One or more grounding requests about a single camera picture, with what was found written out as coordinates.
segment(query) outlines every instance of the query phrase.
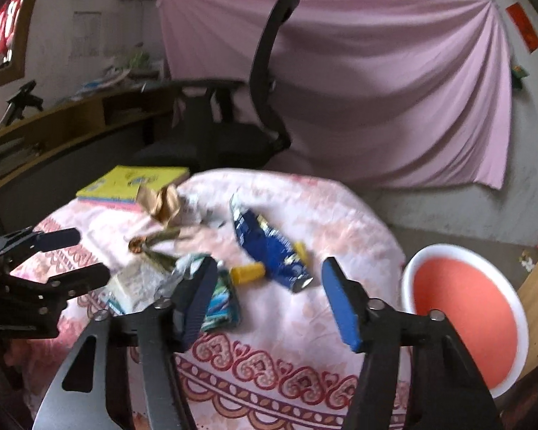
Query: black chair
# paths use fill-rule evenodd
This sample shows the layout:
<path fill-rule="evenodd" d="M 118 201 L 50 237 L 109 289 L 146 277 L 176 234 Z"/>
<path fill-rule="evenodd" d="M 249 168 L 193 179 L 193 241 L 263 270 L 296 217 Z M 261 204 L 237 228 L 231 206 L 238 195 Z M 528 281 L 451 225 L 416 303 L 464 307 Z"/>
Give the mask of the black chair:
<path fill-rule="evenodd" d="M 289 19 L 299 0 L 277 0 L 253 59 L 249 78 L 251 100 L 262 124 L 276 138 L 255 124 L 237 123 L 233 116 L 233 92 L 244 86 L 239 80 L 200 79 L 175 80 L 178 98 L 185 106 L 173 134 L 132 156 L 130 166 L 184 166 L 191 172 L 206 169 L 261 168 L 274 155 L 291 146 L 291 138 L 283 120 L 268 104 L 274 80 L 268 72 L 271 51 L 281 25 Z M 200 87 L 205 94 L 189 96 L 186 87 Z M 212 98 L 219 105 L 221 122 L 213 120 Z"/>

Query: red poster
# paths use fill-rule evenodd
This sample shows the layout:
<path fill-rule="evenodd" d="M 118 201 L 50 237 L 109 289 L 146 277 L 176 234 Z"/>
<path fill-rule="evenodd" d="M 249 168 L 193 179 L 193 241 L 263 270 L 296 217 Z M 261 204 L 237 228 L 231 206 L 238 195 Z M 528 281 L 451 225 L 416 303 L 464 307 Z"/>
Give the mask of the red poster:
<path fill-rule="evenodd" d="M 512 6 L 506 8 L 506 12 L 508 12 L 520 31 L 529 52 L 532 53 L 538 48 L 538 34 L 534 30 L 534 27 L 532 27 L 532 23 L 524 12 L 524 8 L 520 3 L 514 3 Z"/>

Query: book cover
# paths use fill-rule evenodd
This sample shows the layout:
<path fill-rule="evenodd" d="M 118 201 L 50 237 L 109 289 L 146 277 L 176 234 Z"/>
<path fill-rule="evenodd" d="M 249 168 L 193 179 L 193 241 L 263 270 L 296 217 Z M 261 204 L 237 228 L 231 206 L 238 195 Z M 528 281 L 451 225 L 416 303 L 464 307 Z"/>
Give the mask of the book cover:
<path fill-rule="evenodd" d="M 187 168 L 117 166 L 76 192 L 76 197 L 133 204 L 141 184 L 158 191 L 171 183 L 181 184 L 188 177 Z"/>

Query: chair backrest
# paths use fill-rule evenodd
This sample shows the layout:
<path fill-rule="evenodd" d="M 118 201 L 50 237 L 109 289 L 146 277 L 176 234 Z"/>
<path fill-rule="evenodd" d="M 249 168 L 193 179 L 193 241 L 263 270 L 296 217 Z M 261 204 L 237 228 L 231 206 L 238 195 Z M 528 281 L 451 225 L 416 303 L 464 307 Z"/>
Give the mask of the chair backrest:
<path fill-rule="evenodd" d="M 293 14 L 293 11 L 299 5 L 299 1 L 277 0 L 275 6 L 273 6 L 257 45 L 249 77 L 251 100 L 257 115 L 266 128 L 279 134 L 279 143 L 282 144 L 282 148 L 288 148 L 291 144 L 291 139 L 283 120 L 268 104 L 273 82 L 269 74 L 269 59 L 281 25 Z"/>

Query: wooden window frame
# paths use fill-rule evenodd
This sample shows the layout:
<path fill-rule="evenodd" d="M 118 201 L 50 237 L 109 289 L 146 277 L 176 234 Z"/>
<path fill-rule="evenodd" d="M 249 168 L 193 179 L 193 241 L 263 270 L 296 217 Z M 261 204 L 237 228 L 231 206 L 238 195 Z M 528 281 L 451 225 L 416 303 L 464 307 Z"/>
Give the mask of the wooden window frame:
<path fill-rule="evenodd" d="M 8 66 L 0 69 L 0 87 L 22 79 L 26 74 L 26 48 L 35 3 L 36 0 L 22 0 L 14 30 L 12 59 Z"/>

